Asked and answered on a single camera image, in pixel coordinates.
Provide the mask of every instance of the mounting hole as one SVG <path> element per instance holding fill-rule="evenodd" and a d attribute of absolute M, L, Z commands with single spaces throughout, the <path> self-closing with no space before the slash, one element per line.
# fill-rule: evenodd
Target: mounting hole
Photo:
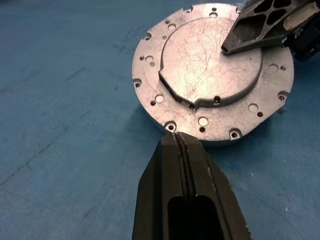
<path fill-rule="evenodd" d="M 133 84 L 136 88 L 139 88 L 142 84 L 142 81 L 139 78 L 135 78 L 135 79 L 133 79 Z"/>
<path fill-rule="evenodd" d="M 287 97 L 288 97 L 288 93 L 286 91 L 281 91 L 278 94 L 278 98 L 280 99 L 281 102 L 285 102 Z"/>
<path fill-rule="evenodd" d="M 145 58 L 145 61 L 146 61 L 147 63 L 151 63 L 153 60 L 154 60 L 154 57 L 153 57 L 153 56 L 147 56 L 147 57 Z"/>
<path fill-rule="evenodd" d="M 234 128 L 230 131 L 229 133 L 230 136 L 230 140 L 236 140 L 236 139 L 240 139 L 241 138 L 241 132 L 239 129 Z"/>
<path fill-rule="evenodd" d="M 210 18 L 216 18 L 216 17 L 218 17 L 218 14 L 216 12 L 212 12 L 212 13 L 209 14 L 209 17 Z"/>
<path fill-rule="evenodd" d="M 162 96 L 161 94 L 155 96 L 155 101 L 156 101 L 158 104 L 162 103 L 164 100 L 165 100 L 165 97 Z"/>
<path fill-rule="evenodd" d="M 176 29 L 176 25 L 174 24 L 174 23 L 172 23 L 172 24 L 170 24 L 169 26 L 168 26 L 168 29 L 169 30 L 174 30 L 174 29 Z"/>
<path fill-rule="evenodd" d="M 219 96 L 215 96 L 214 99 L 213 99 L 213 104 L 214 105 L 219 105 L 220 101 L 221 101 L 220 97 Z"/>
<path fill-rule="evenodd" d="M 202 116 L 198 119 L 198 123 L 200 126 L 204 127 L 208 125 L 209 121 L 206 117 Z"/>
<path fill-rule="evenodd" d="M 147 32 L 144 40 L 148 41 L 151 39 L 151 33 Z"/>
<path fill-rule="evenodd" d="M 269 69 L 270 69 L 270 71 L 273 72 L 273 73 L 276 73 L 276 72 L 279 71 L 278 65 L 276 65 L 276 64 L 274 64 L 274 63 L 269 66 Z"/>
<path fill-rule="evenodd" d="M 254 103 L 250 104 L 248 108 L 249 108 L 249 111 L 252 113 L 257 113 L 259 110 L 258 105 Z"/>
<path fill-rule="evenodd" d="M 174 132 L 177 129 L 177 125 L 174 121 L 168 121 L 165 125 L 164 128 L 168 130 L 169 132 Z"/>

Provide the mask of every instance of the aluminum disc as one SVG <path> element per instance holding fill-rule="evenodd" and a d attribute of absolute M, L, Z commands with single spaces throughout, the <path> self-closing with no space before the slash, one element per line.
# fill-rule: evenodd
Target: aluminum disc
<path fill-rule="evenodd" d="M 180 9 L 138 44 L 135 91 L 166 130 L 205 142 L 233 141 L 285 104 L 294 80 L 288 48 L 222 53 L 238 14 L 236 6 L 221 3 Z"/>

